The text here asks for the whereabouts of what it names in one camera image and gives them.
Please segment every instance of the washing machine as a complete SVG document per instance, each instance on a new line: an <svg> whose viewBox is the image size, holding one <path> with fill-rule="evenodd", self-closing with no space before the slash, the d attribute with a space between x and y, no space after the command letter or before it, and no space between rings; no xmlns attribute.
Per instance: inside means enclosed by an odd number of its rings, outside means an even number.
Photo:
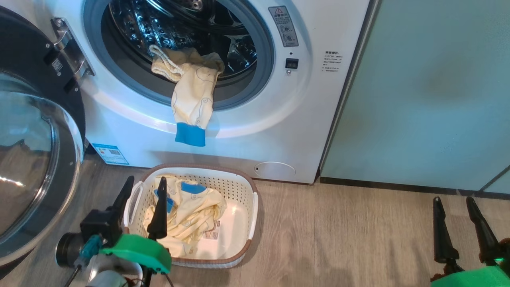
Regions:
<svg viewBox="0 0 510 287"><path fill-rule="evenodd" d="M25 37L47 38L2 39L2 45L29 45L24 53L37 50L31 54L42 55L37 61L0 57L58 75L55 86L67 96L57 103L108 164L194 162L313 183L368 3L0 0L3 17L39 30ZM217 52L224 61L205 147L175 142L175 83L150 72L150 44Z"/></svg>

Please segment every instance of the open glass door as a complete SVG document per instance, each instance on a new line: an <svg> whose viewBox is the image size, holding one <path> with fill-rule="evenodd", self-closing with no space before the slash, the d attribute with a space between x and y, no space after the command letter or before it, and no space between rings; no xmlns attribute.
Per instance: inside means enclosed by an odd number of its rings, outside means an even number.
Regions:
<svg viewBox="0 0 510 287"><path fill-rule="evenodd" d="M84 107L75 67L57 43L0 7L0 278L51 230L74 194Z"/></svg>

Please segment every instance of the sticker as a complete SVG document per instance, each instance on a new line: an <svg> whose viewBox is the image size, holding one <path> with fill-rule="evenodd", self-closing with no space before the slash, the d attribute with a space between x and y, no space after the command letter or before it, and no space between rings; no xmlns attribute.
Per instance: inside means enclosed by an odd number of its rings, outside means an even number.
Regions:
<svg viewBox="0 0 510 287"><path fill-rule="evenodd" d="M273 17L274 23L278 27L284 47L299 46L296 31L294 30L294 24L292 24L287 7L276 6L269 7L268 9L269 13L271 13L271 16Z"/></svg>
<svg viewBox="0 0 510 287"><path fill-rule="evenodd" d="M53 61L52 67L58 73L60 71L60 69L62 69L63 65L60 62L60 60L57 58L57 59L55 59L55 61Z"/></svg>
<svg viewBox="0 0 510 287"><path fill-rule="evenodd" d="M321 71L338 73L342 58L343 56L338 55L338 51L326 51L322 60Z"/></svg>
<svg viewBox="0 0 510 287"><path fill-rule="evenodd" d="M99 145L97 143L92 143L92 146L96 149L97 153L103 158L103 160L106 163L129 165L127 160L120 153L118 147L109 145Z"/></svg>
<svg viewBox="0 0 510 287"><path fill-rule="evenodd" d="M209 230L209 231L206 231L204 234L203 234L203 238L204 239L211 239L211 240L218 240L218 237L219 237L219 233L220 233L220 230L219 230L219 227L220 227L220 221L216 221L216 223L214 224L214 228L212 230Z"/></svg>

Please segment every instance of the door hinge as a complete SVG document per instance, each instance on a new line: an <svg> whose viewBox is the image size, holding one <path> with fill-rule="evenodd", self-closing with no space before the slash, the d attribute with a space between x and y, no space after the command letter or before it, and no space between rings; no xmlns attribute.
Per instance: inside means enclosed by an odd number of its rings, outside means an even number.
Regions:
<svg viewBox="0 0 510 287"><path fill-rule="evenodd" d="M54 17L52 27L57 36L57 41L53 43L54 48L60 52L71 66L73 77L81 85L85 75L94 75L87 58L83 54L78 42L74 38L67 20L61 17Z"/></svg>

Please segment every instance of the white laundry basket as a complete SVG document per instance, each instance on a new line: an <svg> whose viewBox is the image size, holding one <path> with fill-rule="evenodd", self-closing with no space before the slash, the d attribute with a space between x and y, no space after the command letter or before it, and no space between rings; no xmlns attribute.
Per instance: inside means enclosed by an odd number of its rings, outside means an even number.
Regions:
<svg viewBox="0 0 510 287"><path fill-rule="evenodd" d="M259 198L253 180L243 172L226 168L204 165L156 166L133 187L124 211L127 232L147 237L142 223L149 206L156 204L150 192L158 188L155 178L162 174L173 174L214 188L227 202L227 209L215 230L204 234L197 252L186 258L173 257L172 263L195 268L231 268L239 264L251 244L257 223Z"/></svg>

